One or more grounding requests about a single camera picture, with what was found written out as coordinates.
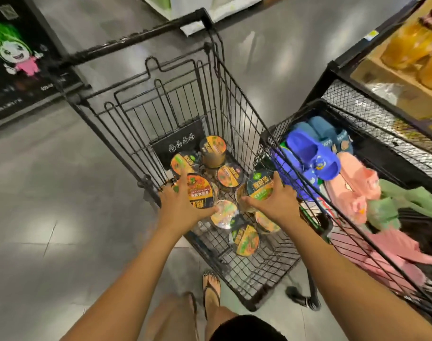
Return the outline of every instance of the green slipper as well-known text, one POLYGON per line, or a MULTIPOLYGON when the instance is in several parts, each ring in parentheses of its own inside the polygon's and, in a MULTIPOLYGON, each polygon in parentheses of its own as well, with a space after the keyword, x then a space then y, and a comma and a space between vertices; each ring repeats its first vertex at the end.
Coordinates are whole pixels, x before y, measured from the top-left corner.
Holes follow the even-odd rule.
POLYGON ((391 197, 381 200, 367 200, 367 221, 379 231, 400 229, 401 222, 395 201, 391 197))
POLYGON ((403 189, 394 183, 380 179, 382 197, 392 197, 396 208, 412 208, 414 211, 432 218, 432 194, 425 188, 403 189))

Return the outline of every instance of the shopping cart wheel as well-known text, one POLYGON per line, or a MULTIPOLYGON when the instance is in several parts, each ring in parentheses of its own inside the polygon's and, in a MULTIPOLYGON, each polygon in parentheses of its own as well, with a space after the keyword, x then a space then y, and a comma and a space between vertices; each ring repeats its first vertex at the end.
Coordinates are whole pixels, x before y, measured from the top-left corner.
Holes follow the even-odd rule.
POLYGON ((298 292, 298 289, 294 286, 287 287, 286 294, 294 303, 300 304, 304 307, 309 307, 313 311, 320 310, 321 305, 318 299, 313 300, 312 297, 305 297, 298 292))
POLYGON ((317 287, 314 284, 310 272, 307 271, 307 277, 309 280, 310 297, 305 297, 298 289, 294 286, 288 286, 286 288, 286 295, 288 298, 292 299, 294 303, 300 304, 304 307, 309 307, 312 311, 318 311, 321 308, 319 297, 317 295, 317 287))

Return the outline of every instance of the leg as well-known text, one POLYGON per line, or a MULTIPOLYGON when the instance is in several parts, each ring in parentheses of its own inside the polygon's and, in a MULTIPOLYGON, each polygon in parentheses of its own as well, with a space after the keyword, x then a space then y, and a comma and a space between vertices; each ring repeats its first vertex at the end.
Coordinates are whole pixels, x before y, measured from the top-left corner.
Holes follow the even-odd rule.
POLYGON ((196 341, 196 305, 193 295, 169 295, 148 321, 145 340, 196 341))
POLYGON ((225 306, 220 306, 220 282, 215 274, 206 273, 203 275, 203 290, 205 312, 208 320, 205 328, 205 341, 209 341, 221 324, 236 317, 237 314, 225 306), (206 288, 208 285, 211 285, 213 289, 206 288))

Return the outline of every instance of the foot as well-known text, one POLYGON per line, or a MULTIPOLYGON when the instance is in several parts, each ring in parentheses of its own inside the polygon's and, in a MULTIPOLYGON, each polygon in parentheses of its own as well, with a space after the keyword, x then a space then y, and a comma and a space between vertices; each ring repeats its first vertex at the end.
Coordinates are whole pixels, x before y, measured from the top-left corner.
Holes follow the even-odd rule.
POLYGON ((220 306, 220 281, 215 273, 209 271, 203 275, 202 284, 205 316, 209 319, 220 306))

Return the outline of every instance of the cartoon character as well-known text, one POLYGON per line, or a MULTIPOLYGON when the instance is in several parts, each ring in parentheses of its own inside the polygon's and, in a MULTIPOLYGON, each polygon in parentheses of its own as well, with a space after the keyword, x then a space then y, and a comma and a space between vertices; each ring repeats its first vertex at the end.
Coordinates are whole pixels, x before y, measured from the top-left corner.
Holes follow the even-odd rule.
POLYGON ((321 170, 322 168, 325 167, 327 163, 325 162, 325 160, 323 160, 323 158, 320 155, 317 155, 317 158, 315 158, 315 169, 316 170, 321 170))
POLYGON ((39 72, 36 60, 43 57, 43 53, 31 51, 15 27, 0 23, 0 57, 7 62, 4 67, 9 74, 22 70, 27 76, 33 76, 39 72))

